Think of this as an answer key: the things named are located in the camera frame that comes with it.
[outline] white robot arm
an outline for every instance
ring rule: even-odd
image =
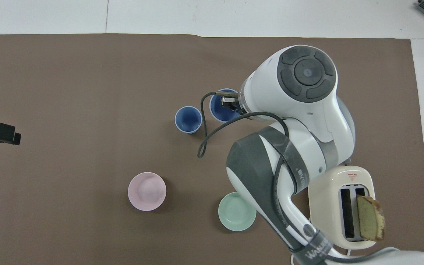
[[[354,124],[336,95],[337,84],[333,61],[315,47],[286,47],[265,60],[244,81],[236,105],[242,114],[259,114],[253,119],[279,122],[234,143],[229,179],[302,265],[424,264],[424,253],[395,248],[357,258],[340,255],[292,203],[293,194],[353,153]]]

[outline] cable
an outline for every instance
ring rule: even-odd
[[[204,121],[205,138],[207,138],[207,122],[205,121],[205,114],[204,114],[204,100],[207,99],[208,96],[212,96],[215,94],[217,94],[217,92],[209,92],[205,94],[201,99],[201,115],[202,115],[202,121]],[[207,148],[207,142],[204,144],[204,150],[202,151],[202,154],[200,157],[204,156],[206,148]]]
[[[357,258],[337,258],[337,257],[333,257],[331,255],[327,255],[325,257],[325,259],[331,260],[331,261],[334,261],[334,262],[350,264],[350,263],[358,263],[358,262],[370,260],[370,259],[376,258],[376,257],[378,257],[382,254],[389,253],[389,252],[392,252],[392,251],[399,251],[399,250],[397,248],[388,247],[388,248],[383,248],[381,250],[378,250],[378,251],[371,253],[369,255],[365,255],[365,256],[361,256],[361,257],[357,257]]]
[[[272,196],[273,196],[274,210],[278,214],[279,219],[281,220],[283,225],[287,227],[289,226],[289,223],[284,217],[284,214],[281,209],[281,205],[279,203],[279,198],[278,198],[278,179],[279,179],[279,173],[281,173],[282,162],[283,162],[282,157],[279,157],[278,166],[276,167],[276,171],[274,171],[274,177],[273,177],[273,183],[272,183]]]
[[[202,103],[204,101],[201,101],[201,110],[202,110],[202,114],[204,114],[204,108],[202,107]],[[207,145],[207,141],[214,135],[216,134],[218,131],[220,131],[221,129],[229,126],[230,124],[239,121],[241,119],[245,119],[245,118],[249,118],[249,117],[253,117],[253,116],[268,116],[271,117],[273,119],[275,119],[277,122],[279,122],[279,124],[281,124],[282,128],[284,129],[284,134],[289,137],[289,129],[287,127],[287,125],[284,123],[284,120],[281,119],[281,117],[277,116],[276,114],[270,113],[270,112],[264,112],[264,111],[259,111],[259,112],[252,112],[252,113],[246,113],[243,114],[241,116],[238,116],[232,120],[227,121],[226,123],[220,125],[219,127],[217,127],[214,131],[211,132],[211,134],[207,135],[207,129],[205,130],[205,138],[202,141],[201,145],[199,146],[199,149],[197,151],[197,157],[198,158],[202,158],[205,154],[205,146]]]

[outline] green bowl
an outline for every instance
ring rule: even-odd
[[[219,204],[219,219],[227,229],[238,232],[249,228],[256,218],[256,210],[239,193],[232,192]]]

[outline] brown mat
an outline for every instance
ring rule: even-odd
[[[323,49],[338,69],[338,94],[356,123],[352,164],[372,174],[386,215],[386,240],[364,252],[424,251],[424,148],[409,40],[0,35],[0,122],[22,134],[20,146],[0,144],[0,264],[288,264],[261,216],[241,233],[217,216],[234,191],[225,172],[232,143],[266,123],[229,126],[198,159],[203,128],[183,134],[173,116],[199,107],[207,92],[239,89],[294,44]],[[144,171],[168,188],[153,212],[127,197]],[[294,201],[308,215],[306,196]]]

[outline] blue paper cup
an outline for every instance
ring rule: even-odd
[[[201,112],[192,106],[185,106],[176,112],[174,116],[174,123],[178,130],[183,133],[193,134],[202,125]]]
[[[223,88],[223,89],[220,89],[219,91],[236,93],[236,91],[231,88]],[[237,111],[233,111],[227,107],[222,107],[220,105],[220,97],[217,95],[213,95],[211,97],[211,100],[209,103],[209,109],[211,111],[212,116],[217,121],[222,123],[226,123],[227,121],[240,116],[240,114],[237,113]]]

